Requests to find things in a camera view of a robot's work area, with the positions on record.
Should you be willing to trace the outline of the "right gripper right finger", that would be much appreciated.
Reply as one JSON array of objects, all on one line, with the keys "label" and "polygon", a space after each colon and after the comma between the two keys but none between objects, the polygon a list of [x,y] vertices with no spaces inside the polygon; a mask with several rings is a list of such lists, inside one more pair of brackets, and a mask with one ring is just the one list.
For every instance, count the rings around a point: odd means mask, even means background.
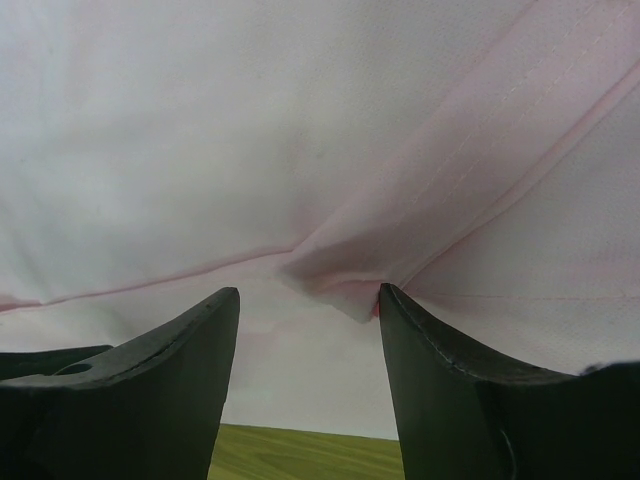
[{"label": "right gripper right finger", "polygon": [[379,318],[408,479],[635,479],[639,366],[580,375],[502,354],[398,287]]}]

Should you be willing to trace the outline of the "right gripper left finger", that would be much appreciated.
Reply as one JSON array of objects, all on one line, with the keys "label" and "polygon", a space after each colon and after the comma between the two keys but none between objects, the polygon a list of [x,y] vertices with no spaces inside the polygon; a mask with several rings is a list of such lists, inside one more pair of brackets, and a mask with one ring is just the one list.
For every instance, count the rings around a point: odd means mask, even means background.
[{"label": "right gripper left finger", "polygon": [[5,479],[203,479],[240,295],[224,288],[118,346],[1,357]]}]

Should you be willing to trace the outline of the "pink t shirt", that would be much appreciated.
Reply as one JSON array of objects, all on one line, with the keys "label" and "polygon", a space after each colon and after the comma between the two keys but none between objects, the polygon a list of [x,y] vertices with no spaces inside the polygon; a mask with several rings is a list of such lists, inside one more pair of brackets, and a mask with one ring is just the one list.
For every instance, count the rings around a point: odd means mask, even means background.
[{"label": "pink t shirt", "polygon": [[396,434],[377,292],[639,356],[635,1],[5,1],[1,347],[241,295],[230,423]]}]

